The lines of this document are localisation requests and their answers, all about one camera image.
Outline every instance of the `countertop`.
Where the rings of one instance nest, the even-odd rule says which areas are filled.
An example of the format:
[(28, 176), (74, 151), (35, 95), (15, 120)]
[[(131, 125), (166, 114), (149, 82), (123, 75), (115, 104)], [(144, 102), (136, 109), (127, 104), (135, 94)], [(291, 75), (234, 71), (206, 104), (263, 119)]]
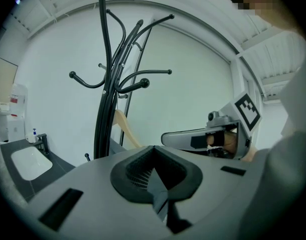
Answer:
[(11, 155), (13, 152), (25, 149), (27, 147), (33, 147), (33, 145), (27, 140), (23, 139), (1, 145), (1, 151), (6, 167), (18, 191), (22, 194), (25, 200), (29, 202), (39, 191), (66, 173), (70, 172), (75, 167), (59, 158), (54, 153), (50, 152), (50, 154), (46, 157), (53, 163), (53, 166), (34, 180), (24, 180), (17, 171)]

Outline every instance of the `black coat rack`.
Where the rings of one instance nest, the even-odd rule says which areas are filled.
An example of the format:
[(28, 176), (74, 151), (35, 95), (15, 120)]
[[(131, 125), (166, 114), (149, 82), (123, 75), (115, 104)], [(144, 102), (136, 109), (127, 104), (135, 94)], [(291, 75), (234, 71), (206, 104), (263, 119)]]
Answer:
[[(175, 16), (170, 14), (169, 16), (157, 20), (150, 25), (143, 28), (139, 31), (140, 27), (143, 25), (143, 20), (139, 20), (133, 30), (129, 33), (126, 38), (126, 30), (124, 24), (121, 20), (116, 17), (109, 9), (106, 9), (106, 0), (99, 1), (99, 13), (101, 19), (101, 26), (105, 44), (106, 51), (106, 66), (103, 66), (101, 63), (99, 67), (106, 69), (106, 74), (104, 79), (96, 85), (87, 84), (79, 76), (76, 75), (74, 71), (69, 73), (69, 77), (79, 82), (81, 85), (95, 89), (104, 85), (104, 90), (102, 92), (102, 97), (98, 109), (96, 128), (95, 128), (95, 137), (94, 137), (94, 159), (102, 158), (108, 156), (109, 145), (110, 145), (110, 135), (112, 131), (114, 113), (117, 103), (117, 98), (127, 98), (128, 95), (119, 96), (119, 94), (127, 94), (132, 91), (135, 91), (140, 88), (147, 88), (149, 86), (149, 80), (147, 78), (142, 78), (138, 83), (134, 83), (129, 87), (123, 88), (125, 83), (134, 77), (141, 74), (172, 74), (171, 70), (143, 70), (137, 71), (133, 74), (127, 76), (121, 83), (119, 83), (123, 69), (125, 67), (129, 53), (131, 52), (133, 46), (137, 46), (142, 52), (142, 48), (136, 41), (137, 39), (146, 31), (150, 30), (155, 25), (158, 25), (169, 19), (173, 19)], [(123, 36), (120, 44), (118, 45), (113, 57), (111, 52), (111, 45), (109, 41), (109, 33), (107, 27), (107, 18), (106, 14), (109, 14), (113, 17), (121, 26), (123, 30)]]

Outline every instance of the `white sink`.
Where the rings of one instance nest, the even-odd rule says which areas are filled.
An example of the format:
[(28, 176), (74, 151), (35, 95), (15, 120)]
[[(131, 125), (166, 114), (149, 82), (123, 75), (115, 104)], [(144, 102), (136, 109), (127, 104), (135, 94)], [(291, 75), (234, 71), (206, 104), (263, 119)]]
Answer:
[(27, 181), (36, 179), (53, 166), (34, 146), (16, 151), (11, 157), (20, 176)]

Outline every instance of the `hand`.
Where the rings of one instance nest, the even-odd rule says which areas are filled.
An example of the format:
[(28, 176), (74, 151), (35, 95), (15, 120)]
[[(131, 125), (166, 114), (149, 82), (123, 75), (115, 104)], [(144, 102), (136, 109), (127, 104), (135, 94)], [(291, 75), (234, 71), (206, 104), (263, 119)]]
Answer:
[[(207, 136), (207, 144), (208, 145), (213, 145), (214, 144), (214, 136), (213, 135), (209, 135)], [(224, 133), (224, 146), (223, 148), (232, 154), (236, 153), (236, 133), (232, 133), (232, 132), (225, 132)], [(244, 156), (241, 160), (243, 161), (247, 161), (247, 162), (251, 162), (254, 158), (255, 153), (257, 152), (257, 149), (251, 145), (248, 153), (246, 154), (246, 156)]]
[[(209, 135), (207, 137), (207, 144), (208, 145), (213, 145), (214, 144), (214, 136), (213, 135)], [(227, 131), (224, 134), (224, 146), (223, 148), (227, 151), (230, 152), (232, 154), (236, 153), (236, 133), (232, 133)]]

